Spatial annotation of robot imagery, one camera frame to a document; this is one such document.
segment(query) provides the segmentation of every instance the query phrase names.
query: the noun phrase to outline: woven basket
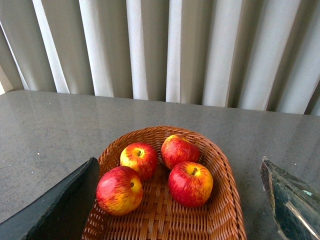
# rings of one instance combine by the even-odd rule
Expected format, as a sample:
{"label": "woven basket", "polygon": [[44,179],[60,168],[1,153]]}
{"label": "woven basket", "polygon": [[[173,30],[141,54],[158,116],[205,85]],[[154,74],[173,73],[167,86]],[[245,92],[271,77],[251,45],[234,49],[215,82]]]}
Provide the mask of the woven basket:
{"label": "woven basket", "polygon": [[[214,186],[202,207],[183,207],[172,199],[168,189],[170,171],[164,166],[160,149],[172,134],[183,135],[200,150],[199,163],[212,174]],[[101,178],[120,165],[120,154],[129,144],[151,144],[158,155],[157,170],[151,180],[142,182],[139,207],[124,216],[106,214],[95,200],[84,226],[83,240],[245,240],[240,198],[226,156],[201,134],[173,126],[154,126],[127,133],[112,142],[99,157]]]}

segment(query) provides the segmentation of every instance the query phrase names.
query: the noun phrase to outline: metallic object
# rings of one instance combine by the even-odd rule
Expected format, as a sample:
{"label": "metallic object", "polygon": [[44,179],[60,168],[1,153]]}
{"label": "metallic object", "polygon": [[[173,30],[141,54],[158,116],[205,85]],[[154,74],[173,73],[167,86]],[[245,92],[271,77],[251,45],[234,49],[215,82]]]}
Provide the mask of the metallic object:
{"label": "metallic object", "polygon": [[260,173],[282,238],[320,240],[319,192],[266,157]]}

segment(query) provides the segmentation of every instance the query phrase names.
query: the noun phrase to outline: red apple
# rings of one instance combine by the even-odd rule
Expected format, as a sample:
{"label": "red apple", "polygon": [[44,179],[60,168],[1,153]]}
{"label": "red apple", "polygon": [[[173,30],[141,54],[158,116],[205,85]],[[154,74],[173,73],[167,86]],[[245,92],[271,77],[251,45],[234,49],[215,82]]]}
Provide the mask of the red apple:
{"label": "red apple", "polygon": [[106,172],[96,188],[96,200],[106,213],[122,216],[141,203],[143,187],[135,170],[117,166]]}
{"label": "red apple", "polygon": [[200,157],[198,147],[178,134],[169,136],[163,142],[160,153],[163,163],[169,169],[181,162],[197,163]]}
{"label": "red apple", "polygon": [[195,162],[178,163],[170,172],[168,179],[172,198],[185,207],[200,207],[206,203],[214,185],[209,170]]}
{"label": "red apple", "polygon": [[134,169],[142,181],[148,180],[157,169],[157,152],[148,143],[132,143],[122,151],[120,165]]}

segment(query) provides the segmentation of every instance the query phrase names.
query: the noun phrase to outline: apple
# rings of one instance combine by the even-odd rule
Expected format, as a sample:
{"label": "apple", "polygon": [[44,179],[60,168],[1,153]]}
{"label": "apple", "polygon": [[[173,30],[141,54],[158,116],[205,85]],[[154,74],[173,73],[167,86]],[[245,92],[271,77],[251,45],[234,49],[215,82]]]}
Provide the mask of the apple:
{"label": "apple", "polygon": [[173,134],[164,140],[160,154],[164,165],[170,170],[181,162],[197,163],[200,157],[198,147],[178,134]]}
{"label": "apple", "polygon": [[106,213],[122,216],[141,203],[143,187],[139,175],[128,166],[117,166],[106,172],[96,187],[96,200]]}
{"label": "apple", "polygon": [[214,180],[210,171],[203,165],[184,161],[178,163],[170,172],[169,192],[172,198],[188,208],[200,207],[211,195]]}
{"label": "apple", "polygon": [[152,178],[157,169],[157,152],[146,142],[128,145],[120,155],[120,165],[134,169],[142,181]]}

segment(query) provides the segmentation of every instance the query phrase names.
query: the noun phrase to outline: dark green object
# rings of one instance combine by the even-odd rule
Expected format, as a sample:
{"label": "dark green object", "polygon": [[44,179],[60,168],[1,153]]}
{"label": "dark green object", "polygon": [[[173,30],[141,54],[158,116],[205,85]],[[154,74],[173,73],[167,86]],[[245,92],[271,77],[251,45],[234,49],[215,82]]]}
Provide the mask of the dark green object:
{"label": "dark green object", "polygon": [[320,240],[320,194],[266,157],[260,173],[281,236]]}
{"label": "dark green object", "polygon": [[79,240],[92,209],[99,163],[92,157],[0,224],[0,240]]}

